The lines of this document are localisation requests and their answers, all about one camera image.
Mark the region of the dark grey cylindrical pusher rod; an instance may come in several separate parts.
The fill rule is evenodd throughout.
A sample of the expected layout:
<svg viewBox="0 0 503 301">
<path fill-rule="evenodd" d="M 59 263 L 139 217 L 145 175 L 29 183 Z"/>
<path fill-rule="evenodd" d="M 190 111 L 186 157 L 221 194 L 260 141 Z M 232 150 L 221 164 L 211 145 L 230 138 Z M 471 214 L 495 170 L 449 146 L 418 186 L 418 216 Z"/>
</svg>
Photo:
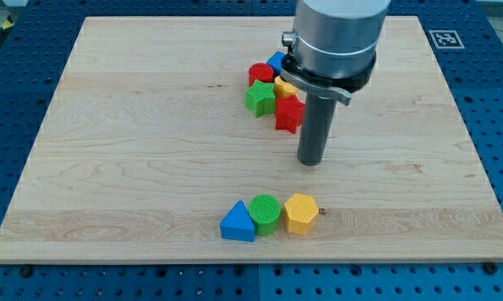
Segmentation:
<svg viewBox="0 0 503 301">
<path fill-rule="evenodd" d="M 301 126 L 297 158 L 306 166 L 318 165 L 323 157 L 336 101 L 308 94 L 305 98 L 304 121 Z"/>
</svg>

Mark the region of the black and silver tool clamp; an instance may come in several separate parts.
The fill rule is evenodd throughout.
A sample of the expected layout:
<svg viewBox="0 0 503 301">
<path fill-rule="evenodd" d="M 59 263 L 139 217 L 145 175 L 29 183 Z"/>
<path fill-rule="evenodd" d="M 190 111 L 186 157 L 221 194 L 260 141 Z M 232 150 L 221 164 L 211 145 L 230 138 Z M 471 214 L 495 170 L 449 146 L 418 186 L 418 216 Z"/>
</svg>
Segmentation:
<svg viewBox="0 0 503 301">
<path fill-rule="evenodd" d="M 352 94 L 369 82 L 376 61 L 377 55 L 374 54 L 362 72 L 347 78 L 332 79 L 313 74 L 301 67 L 293 56 L 287 54 L 281 60 L 280 77 L 307 94 L 349 105 Z"/>
</svg>

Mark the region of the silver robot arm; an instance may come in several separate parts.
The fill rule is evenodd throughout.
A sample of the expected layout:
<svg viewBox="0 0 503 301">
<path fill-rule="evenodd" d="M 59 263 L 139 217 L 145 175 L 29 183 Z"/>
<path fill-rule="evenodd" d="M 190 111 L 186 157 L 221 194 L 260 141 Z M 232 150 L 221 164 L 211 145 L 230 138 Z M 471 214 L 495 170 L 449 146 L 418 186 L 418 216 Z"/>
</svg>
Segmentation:
<svg viewBox="0 0 503 301">
<path fill-rule="evenodd" d="M 322 160 L 336 105 L 369 81 L 390 0 L 299 0 L 293 27 L 282 33 L 287 48 L 280 77 L 306 92 L 297 158 Z"/>
</svg>

